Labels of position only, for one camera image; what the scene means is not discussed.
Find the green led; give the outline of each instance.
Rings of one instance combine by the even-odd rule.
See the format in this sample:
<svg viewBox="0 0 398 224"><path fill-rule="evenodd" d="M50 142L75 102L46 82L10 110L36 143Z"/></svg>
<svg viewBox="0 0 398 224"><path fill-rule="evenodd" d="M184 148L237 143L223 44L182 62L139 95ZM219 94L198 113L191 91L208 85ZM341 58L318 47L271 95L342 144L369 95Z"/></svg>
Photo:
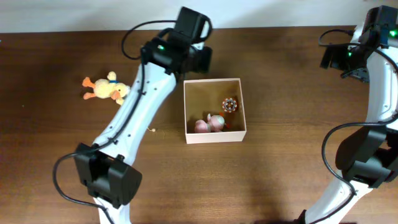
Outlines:
<svg viewBox="0 0 398 224"><path fill-rule="evenodd" d="M395 37L397 34L398 34L398 32L397 32L396 30L390 31L390 35L391 35L392 37Z"/></svg>

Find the toy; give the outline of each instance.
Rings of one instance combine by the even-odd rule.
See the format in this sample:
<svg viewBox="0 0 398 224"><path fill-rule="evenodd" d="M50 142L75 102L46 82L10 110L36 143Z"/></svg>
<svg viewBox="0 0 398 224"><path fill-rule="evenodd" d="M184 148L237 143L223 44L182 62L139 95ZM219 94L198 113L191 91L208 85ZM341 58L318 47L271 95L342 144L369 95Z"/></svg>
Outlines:
<svg viewBox="0 0 398 224"><path fill-rule="evenodd" d="M223 101L223 111L232 113L238 109L238 102L234 98L226 98Z"/></svg>
<svg viewBox="0 0 398 224"><path fill-rule="evenodd" d="M195 133L221 132L224 128L225 120L220 115L207 115L207 123L204 120L198 120L195 123Z"/></svg>
<svg viewBox="0 0 398 224"><path fill-rule="evenodd" d="M101 99L112 98L117 104L122 105L125 96L130 92L130 87L116 81L116 73L109 72L106 79L99 79L95 83L90 81L90 78L86 77L83 80L84 87L90 87L94 90L94 93L85 93L83 99L87 100L92 97L98 97Z"/></svg>

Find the white wall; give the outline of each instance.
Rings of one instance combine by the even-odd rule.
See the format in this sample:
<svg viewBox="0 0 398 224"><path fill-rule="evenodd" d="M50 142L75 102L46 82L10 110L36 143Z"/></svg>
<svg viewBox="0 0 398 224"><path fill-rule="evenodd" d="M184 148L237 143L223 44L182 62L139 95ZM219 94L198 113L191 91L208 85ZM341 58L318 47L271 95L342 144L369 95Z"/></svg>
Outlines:
<svg viewBox="0 0 398 224"><path fill-rule="evenodd" d="M0 32L125 30L175 19L181 6L206 14L215 28L356 25L381 4L398 7L398 0L0 0Z"/></svg>

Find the box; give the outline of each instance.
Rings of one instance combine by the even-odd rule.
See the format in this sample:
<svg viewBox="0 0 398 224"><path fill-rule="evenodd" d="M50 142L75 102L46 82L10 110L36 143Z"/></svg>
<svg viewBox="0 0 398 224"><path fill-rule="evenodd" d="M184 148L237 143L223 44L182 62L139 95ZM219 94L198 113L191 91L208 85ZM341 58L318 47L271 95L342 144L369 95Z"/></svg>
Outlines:
<svg viewBox="0 0 398 224"><path fill-rule="evenodd" d="M238 109L232 113L223 111L223 100L234 98ZM242 141L246 134L246 120L240 78L188 80L184 81L185 138L187 144L209 142ZM225 123L220 133L195 133L195 122L202 119L207 122L207 114L217 115L223 112Z"/></svg>

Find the wooden table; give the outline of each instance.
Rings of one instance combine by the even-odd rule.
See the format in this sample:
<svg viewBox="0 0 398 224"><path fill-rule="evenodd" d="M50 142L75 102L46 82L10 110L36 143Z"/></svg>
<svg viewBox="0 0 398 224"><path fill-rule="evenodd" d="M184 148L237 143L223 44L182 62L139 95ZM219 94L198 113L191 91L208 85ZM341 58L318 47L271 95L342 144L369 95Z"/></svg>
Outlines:
<svg viewBox="0 0 398 224"><path fill-rule="evenodd" d="M243 142L186 145L182 85L158 110L134 167L144 175L131 202L134 223L253 223L293 220L321 196L332 175L320 146L332 127L364 121L368 85L341 80L319 68L318 36L329 27L223 29L206 43L211 72L188 79L240 78L246 110ZM138 31L130 54L155 35ZM139 62L121 54L124 31L1 34L0 222L98 223L94 208L55 191L51 172L79 142L91 144L119 106L110 99L83 100L85 77L115 71L131 83ZM332 36L334 42L349 37ZM342 139L327 148L334 164ZM63 190L90 200L72 160L58 172ZM365 196L346 216L358 223L395 223L398 182Z"/></svg>

